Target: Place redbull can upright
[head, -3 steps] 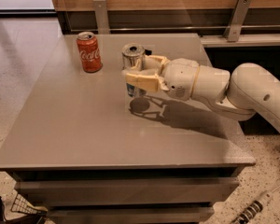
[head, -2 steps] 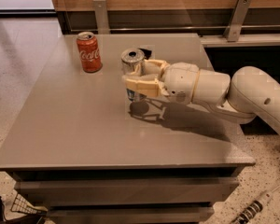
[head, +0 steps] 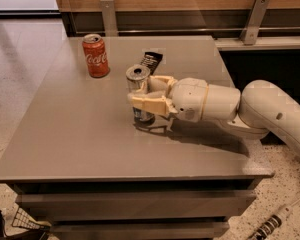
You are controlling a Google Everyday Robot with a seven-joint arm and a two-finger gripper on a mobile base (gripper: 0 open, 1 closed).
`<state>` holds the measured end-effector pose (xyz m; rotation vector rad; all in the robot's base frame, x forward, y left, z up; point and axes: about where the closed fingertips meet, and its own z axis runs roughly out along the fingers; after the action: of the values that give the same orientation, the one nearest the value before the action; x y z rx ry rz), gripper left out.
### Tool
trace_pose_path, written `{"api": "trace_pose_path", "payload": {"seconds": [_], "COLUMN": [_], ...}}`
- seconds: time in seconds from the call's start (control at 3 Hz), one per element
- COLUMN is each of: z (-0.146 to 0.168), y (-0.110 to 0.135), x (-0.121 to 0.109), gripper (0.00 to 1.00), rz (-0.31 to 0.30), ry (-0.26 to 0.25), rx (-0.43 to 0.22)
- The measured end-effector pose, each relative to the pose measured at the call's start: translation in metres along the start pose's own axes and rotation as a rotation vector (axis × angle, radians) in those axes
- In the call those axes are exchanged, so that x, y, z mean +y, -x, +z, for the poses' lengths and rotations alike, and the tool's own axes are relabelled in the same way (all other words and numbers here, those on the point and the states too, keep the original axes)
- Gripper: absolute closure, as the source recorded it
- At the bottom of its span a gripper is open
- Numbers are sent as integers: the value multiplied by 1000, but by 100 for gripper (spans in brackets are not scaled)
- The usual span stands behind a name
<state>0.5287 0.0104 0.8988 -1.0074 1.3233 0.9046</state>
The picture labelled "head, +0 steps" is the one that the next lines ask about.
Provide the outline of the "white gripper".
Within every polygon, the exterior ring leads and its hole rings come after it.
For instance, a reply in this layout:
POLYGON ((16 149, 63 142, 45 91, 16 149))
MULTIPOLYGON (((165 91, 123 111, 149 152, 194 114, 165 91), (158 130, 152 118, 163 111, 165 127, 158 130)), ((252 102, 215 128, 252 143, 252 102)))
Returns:
POLYGON ((205 80, 185 78, 177 81, 172 76, 150 76, 148 83, 151 97, 133 93, 128 95, 134 108, 161 116, 175 114, 183 121, 201 120, 208 91, 205 80))

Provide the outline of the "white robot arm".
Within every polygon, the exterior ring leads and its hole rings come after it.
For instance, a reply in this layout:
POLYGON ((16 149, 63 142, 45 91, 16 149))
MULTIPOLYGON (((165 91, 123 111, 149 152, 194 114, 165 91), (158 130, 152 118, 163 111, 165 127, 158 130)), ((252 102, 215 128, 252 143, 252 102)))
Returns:
POLYGON ((300 156, 300 105, 268 81, 255 80, 240 91, 202 79, 151 76, 128 94, 128 100, 134 108, 155 115, 193 123, 212 120, 244 138, 273 133, 300 156))

